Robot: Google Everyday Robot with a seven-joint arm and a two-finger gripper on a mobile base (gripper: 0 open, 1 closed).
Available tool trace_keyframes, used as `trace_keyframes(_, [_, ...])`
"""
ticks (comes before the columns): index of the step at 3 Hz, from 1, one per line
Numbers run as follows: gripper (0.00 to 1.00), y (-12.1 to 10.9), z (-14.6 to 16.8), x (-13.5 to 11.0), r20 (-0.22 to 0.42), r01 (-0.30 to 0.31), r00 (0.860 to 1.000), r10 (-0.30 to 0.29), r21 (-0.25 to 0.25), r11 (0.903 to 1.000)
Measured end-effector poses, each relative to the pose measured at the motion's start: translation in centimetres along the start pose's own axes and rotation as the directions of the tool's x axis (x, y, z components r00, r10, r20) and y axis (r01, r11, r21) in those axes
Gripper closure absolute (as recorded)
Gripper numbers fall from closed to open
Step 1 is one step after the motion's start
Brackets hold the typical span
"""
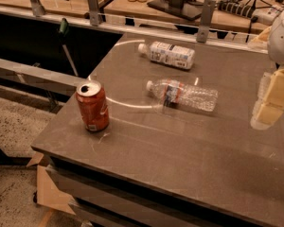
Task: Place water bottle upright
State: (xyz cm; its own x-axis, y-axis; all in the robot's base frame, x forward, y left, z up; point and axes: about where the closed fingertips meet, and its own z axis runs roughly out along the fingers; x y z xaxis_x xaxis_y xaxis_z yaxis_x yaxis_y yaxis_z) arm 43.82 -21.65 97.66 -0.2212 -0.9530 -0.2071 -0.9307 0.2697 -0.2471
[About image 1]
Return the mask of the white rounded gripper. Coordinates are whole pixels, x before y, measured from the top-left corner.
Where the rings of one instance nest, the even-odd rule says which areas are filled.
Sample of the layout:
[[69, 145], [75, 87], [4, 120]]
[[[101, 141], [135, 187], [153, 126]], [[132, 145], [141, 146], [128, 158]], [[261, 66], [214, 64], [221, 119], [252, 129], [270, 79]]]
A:
[[[272, 27], [265, 28], [247, 46], [253, 50], [266, 50], [272, 61], [284, 65], [284, 10], [274, 20]], [[261, 78], [251, 127], [267, 130], [284, 114], [284, 66], [272, 74], [265, 72]]]

